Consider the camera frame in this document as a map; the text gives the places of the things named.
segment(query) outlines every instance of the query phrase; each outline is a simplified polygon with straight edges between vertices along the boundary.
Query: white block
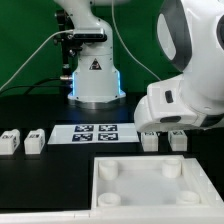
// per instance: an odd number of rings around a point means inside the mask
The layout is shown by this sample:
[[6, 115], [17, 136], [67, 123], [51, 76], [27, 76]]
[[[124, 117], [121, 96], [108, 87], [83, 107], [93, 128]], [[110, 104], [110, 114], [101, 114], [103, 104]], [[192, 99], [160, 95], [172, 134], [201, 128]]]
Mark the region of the white block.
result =
[[20, 144], [20, 132], [16, 129], [5, 131], [0, 137], [0, 155], [13, 155]]
[[24, 141], [27, 155], [40, 154], [45, 144], [44, 130], [31, 131]]
[[145, 152], [158, 151], [158, 136], [156, 132], [141, 133], [141, 142]]
[[187, 151], [187, 136], [184, 131], [169, 131], [168, 140], [173, 151]]

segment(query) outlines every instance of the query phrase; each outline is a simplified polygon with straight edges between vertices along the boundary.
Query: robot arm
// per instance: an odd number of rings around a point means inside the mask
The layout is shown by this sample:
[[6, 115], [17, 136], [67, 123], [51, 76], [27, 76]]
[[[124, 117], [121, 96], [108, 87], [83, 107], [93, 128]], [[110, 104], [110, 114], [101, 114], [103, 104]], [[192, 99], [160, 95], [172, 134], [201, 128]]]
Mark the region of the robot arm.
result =
[[120, 103], [125, 93], [120, 89], [120, 73], [113, 64], [111, 26], [92, 14], [91, 6], [110, 5], [111, 0], [54, 0], [74, 24], [73, 37], [82, 41], [78, 67], [73, 73], [70, 104], [101, 109]]
[[224, 4], [165, 0], [157, 35], [165, 55], [182, 74], [148, 86], [135, 111], [137, 130], [223, 126]]

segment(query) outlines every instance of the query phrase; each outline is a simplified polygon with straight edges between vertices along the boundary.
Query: cable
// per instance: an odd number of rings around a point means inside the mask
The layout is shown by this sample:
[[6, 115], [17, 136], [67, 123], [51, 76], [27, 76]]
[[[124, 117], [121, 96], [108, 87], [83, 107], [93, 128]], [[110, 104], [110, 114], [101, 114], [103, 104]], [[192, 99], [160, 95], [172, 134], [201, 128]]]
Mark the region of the cable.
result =
[[10, 87], [8, 89], [4, 89], [2, 91], [0, 91], [0, 95], [2, 95], [4, 92], [7, 92], [11, 89], [18, 89], [18, 88], [30, 88], [30, 87], [34, 87], [34, 88], [61, 88], [61, 87], [66, 87], [66, 88], [70, 88], [69, 85], [60, 85], [60, 86], [40, 86], [40, 85], [32, 85], [32, 86], [13, 86]]
[[117, 36], [121, 42], [121, 44], [123, 45], [124, 49], [127, 51], [127, 53], [129, 54], [129, 56], [137, 63], [139, 64], [140, 66], [142, 66], [144, 69], [146, 69], [151, 75], [153, 75], [156, 79], [158, 79], [159, 81], [161, 81], [161, 79], [152, 71], [150, 70], [149, 68], [147, 68], [145, 65], [143, 65], [140, 61], [138, 61], [134, 56], [133, 54], [128, 50], [127, 46], [125, 45], [119, 31], [118, 31], [118, 28], [117, 28], [117, 24], [116, 24], [116, 21], [115, 21], [115, 16], [114, 16], [114, 0], [112, 0], [112, 19], [113, 19], [113, 24], [114, 24], [114, 28], [115, 28], [115, 31], [117, 33]]
[[33, 86], [31, 86], [28, 90], [26, 90], [26, 92], [23, 95], [28, 95], [34, 88], [36, 88], [36, 86], [39, 86], [43, 83], [46, 82], [53, 82], [53, 81], [58, 81], [60, 80], [59, 78], [48, 78], [48, 79], [43, 79], [39, 82], [36, 82]]
[[66, 30], [66, 31], [60, 31], [57, 33], [52, 34], [50, 37], [48, 37], [43, 44], [40, 45], [39, 48], [24, 62], [24, 64], [21, 65], [21, 67], [14, 73], [14, 75], [0, 88], [0, 92], [20, 73], [20, 71], [30, 62], [30, 60], [44, 47], [44, 45], [54, 36], [62, 33], [72, 33], [73, 30]]

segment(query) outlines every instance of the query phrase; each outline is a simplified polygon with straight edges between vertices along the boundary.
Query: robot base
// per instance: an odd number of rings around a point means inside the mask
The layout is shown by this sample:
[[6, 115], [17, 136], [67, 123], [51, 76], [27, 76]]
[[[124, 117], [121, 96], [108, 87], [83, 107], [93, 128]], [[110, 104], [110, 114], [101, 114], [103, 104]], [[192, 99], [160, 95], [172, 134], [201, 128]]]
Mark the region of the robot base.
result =
[[102, 101], [102, 102], [87, 102], [76, 99], [74, 96], [69, 95], [68, 102], [69, 105], [77, 106], [83, 109], [100, 110], [100, 109], [109, 109], [124, 104], [126, 101], [125, 97], [126, 94], [122, 92], [122, 94], [114, 100]]

